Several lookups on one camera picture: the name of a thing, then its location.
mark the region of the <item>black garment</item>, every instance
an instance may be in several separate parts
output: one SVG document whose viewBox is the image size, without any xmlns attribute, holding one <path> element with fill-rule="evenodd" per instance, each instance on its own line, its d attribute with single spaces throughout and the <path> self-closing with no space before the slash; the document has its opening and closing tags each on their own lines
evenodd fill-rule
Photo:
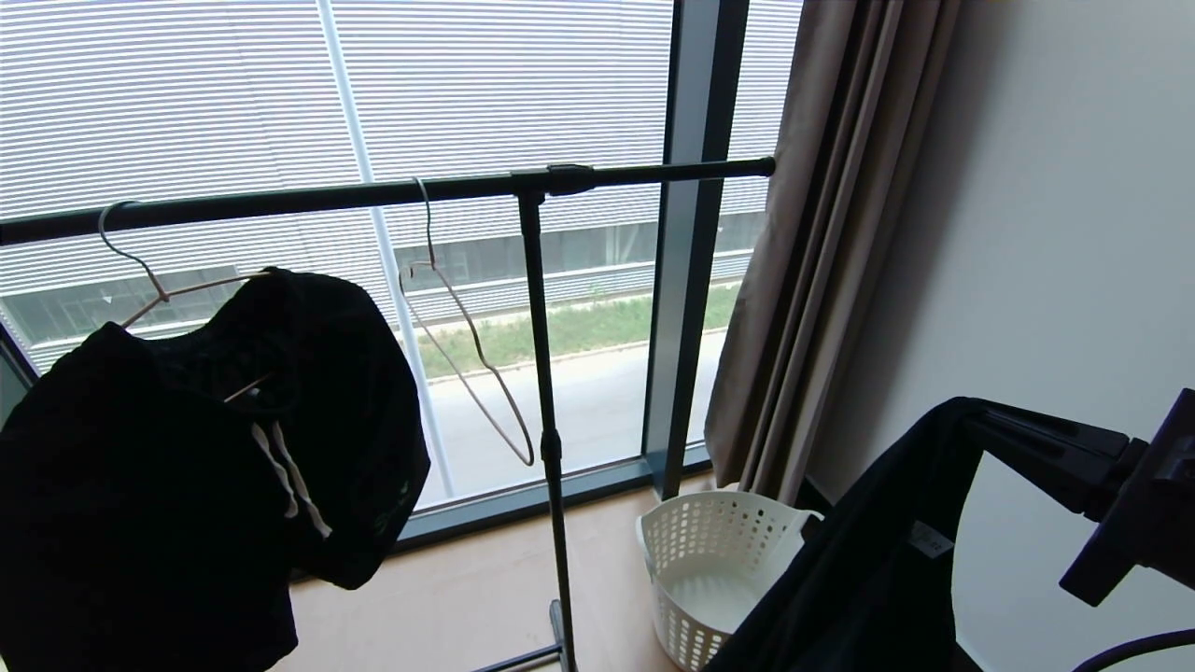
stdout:
<svg viewBox="0 0 1195 672">
<path fill-rule="evenodd" d="M 946 402 L 888 448 L 705 671 L 949 670 L 951 540 L 982 456 L 954 429 L 973 413 Z"/>
<path fill-rule="evenodd" d="M 363 289 L 270 270 L 177 338 L 105 324 L 13 410 L 11 672 L 266 670 L 296 643 L 292 568 L 349 588 L 378 569 L 429 469 L 415 381 Z M 304 502 L 284 518 L 296 479 L 280 476 L 275 423 L 326 539 Z"/>
</svg>

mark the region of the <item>road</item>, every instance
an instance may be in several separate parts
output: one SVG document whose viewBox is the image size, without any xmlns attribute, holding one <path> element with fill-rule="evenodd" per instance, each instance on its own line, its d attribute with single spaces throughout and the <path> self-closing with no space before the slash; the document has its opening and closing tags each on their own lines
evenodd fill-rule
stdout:
<svg viewBox="0 0 1195 672">
<path fill-rule="evenodd" d="M 698 362 L 690 440 L 699 439 L 710 403 L 713 375 L 724 332 L 705 335 Z M 564 446 L 564 471 L 575 471 L 638 454 L 643 440 L 643 408 L 646 389 L 648 348 L 639 346 L 613 353 L 575 356 L 552 365 L 557 424 Z M 519 403 L 537 450 L 535 465 L 527 468 L 489 424 L 459 380 L 431 385 L 431 402 L 440 420 L 455 497 L 476 495 L 543 478 L 538 459 L 540 415 L 535 367 L 503 373 Z M 519 426 L 491 375 L 470 379 L 470 385 L 523 448 Z M 440 472 L 434 464 L 419 497 L 419 507 L 446 500 Z"/>
</svg>

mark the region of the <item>curtain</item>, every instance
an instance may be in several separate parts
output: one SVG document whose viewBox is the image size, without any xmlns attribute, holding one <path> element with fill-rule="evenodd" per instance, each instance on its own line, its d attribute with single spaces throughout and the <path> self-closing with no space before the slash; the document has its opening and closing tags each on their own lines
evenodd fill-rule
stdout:
<svg viewBox="0 0 1195 672">
<path fill-rule="evenodd" d="M 796 500 L 893 234 L 957 11 L 958 0 L 805 2 L 767 225 L 706 415 L 719 487 Z"/>
</svg>

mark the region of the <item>light wood floor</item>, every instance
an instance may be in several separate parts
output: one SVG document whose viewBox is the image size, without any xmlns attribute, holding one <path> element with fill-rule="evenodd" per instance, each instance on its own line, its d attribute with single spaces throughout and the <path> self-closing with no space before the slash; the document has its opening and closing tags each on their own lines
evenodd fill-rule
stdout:
<svg viewBox="0 0 1195 672">
<path fill-rule="evenodd" d="M 707 476 L 684 485 L 710 488 Z M 645 489 L 566 512 L 582 672 L 676 672 L 651 629 L 633 533 L 656 503 Z M 357 591 L 299 584 L 299 648 L 274 670 L 464 672 L 549 646 L 554 567 L 545 517 L 392 558 Z"/>
</svg>

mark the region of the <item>clothes rack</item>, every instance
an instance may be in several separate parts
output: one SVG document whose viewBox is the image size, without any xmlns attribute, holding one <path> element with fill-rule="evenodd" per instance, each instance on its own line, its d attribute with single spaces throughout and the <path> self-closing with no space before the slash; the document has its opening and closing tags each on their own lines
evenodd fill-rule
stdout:
<svg viewBox="0 0 1195 672">
<path fill-rule="evenodd" d="M 599 187 L 770 176 L 774 167 L 776 161 L 771 157 L 742 161 L 612 169 L 562 164 L 539 170 L 423 181 L 427 197 L 431 201 L 516 196 L 527 263 L 532 337 L 535 348 L 535 371 L 544 426 L 540 438 L 540 459 L 544 463 L 544 477 L 547 481 L 549 515 L 552 524 L 559 588 L 559 599 L 552 600 L 549 606 L 549 618 L 552 623 L 556 643 L 496 662 L 478 672 L 511 670 L 533 662 L 547 662 L 552 659 L 558 659 L 565 672 L 575 672 L 577 668 L 564 531 L 564 500 L 560 490 L 562 446 L 560 435 L 556 427 L 547 304 L 544 292 L 544 262 L 540 249 L 540 204 L 546 196 L 580 194 Z M 402 181 L 135 202 L 122 207 L 116 213 L 117 216 L 110 218 L 105 228 L 109 232 L 128 231 L 198 221 L 415 203 L 422 202 L 423 198 L 423 193 L 413 181 Z M 2 220 L 0 221 L 0 245 L 18 245 L 72 236 L 94 236 L 99 214 L 100 209 L 97 208 Z"/>
</svg>

